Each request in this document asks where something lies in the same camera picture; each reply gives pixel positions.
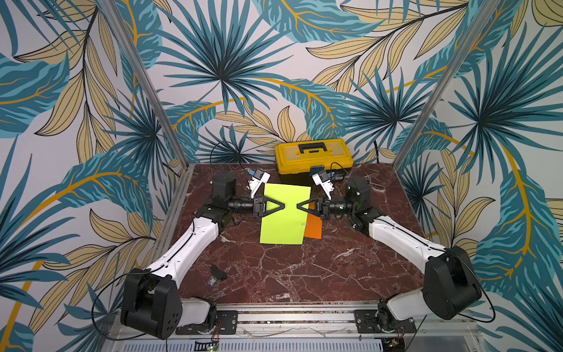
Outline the orange paper sheet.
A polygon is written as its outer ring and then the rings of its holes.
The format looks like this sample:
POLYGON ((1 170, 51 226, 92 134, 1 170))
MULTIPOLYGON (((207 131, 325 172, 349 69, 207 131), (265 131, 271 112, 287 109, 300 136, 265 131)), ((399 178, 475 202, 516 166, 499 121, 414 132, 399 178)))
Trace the orange paper sheet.
POLYGON ((303 237, 321 240, 323 221, 313 214, 307 214, 303 237))

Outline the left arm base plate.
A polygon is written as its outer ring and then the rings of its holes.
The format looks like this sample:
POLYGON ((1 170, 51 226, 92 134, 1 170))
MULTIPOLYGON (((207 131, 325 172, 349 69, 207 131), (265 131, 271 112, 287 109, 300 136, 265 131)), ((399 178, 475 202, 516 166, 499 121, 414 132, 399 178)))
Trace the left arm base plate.
POLYGON ((212 310, 201 324, 179 326, 175 330, 177 335, 235 335, 238 326, 238 311, 212 310))

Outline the green paper sheet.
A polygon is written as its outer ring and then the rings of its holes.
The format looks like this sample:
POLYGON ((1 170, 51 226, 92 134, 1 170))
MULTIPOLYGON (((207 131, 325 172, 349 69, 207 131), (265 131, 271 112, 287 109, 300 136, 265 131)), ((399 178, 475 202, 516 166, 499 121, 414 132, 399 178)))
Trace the green paper sheet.
POLYGON ((302 245, 308 213, 297 204, 310 198, 309 186, 267 183, 264 195, 284 203, 284 209, 262 218, 260 243, 302 245))

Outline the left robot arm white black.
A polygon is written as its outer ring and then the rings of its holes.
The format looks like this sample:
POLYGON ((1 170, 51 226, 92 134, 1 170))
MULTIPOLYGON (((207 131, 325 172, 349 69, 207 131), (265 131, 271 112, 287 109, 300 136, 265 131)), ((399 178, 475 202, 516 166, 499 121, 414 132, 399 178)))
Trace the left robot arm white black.
POLYGON ((252 214, 261 219, 284 209, 283 202, 257 195, 259 187, 268 183, 270 174, 263 170, 252 170, 250 174, 247 197, 237 196, 233 173, 215 176, 211 194, 185 233, 154 263, 127 275, 120 313, 122 325, 161 340, 186 326, 205 332, 217 329, 216 308, 204 299, 184 302, 179 288, 189 269, 219 237, 233 214, 252 214))

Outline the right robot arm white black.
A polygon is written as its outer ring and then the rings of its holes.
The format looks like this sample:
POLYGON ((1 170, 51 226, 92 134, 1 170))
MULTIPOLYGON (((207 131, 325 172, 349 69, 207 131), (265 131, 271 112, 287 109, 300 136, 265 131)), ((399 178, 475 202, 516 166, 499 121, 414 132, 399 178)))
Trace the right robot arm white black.
POLYGON ((433 314, 443 320, 460 315, 482 298, 467 252, 458 246, 446 248, 418 236, 383 214, 371 203, 371 188, 362 177, 351 177, 344 197, 334 197, 334 185, 325 172, 312 176, 324 197, 297 204, 297 209, 327 220, 346 216, 353 229, 381 242, 403 256, 424 276, 423 286, 379 303, 374 324, 395 331, 410 319, 433 314))

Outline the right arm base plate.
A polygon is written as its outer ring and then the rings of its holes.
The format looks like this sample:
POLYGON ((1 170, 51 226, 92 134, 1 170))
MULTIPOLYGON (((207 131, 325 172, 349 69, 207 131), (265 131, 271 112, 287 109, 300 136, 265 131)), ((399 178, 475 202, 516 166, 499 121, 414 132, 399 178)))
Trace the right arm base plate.
POLYGON ((402 334, 416 331, 413 318, 399 321, 385 310, 357 309, 353 311, 353 315, 359 334, 402 334))

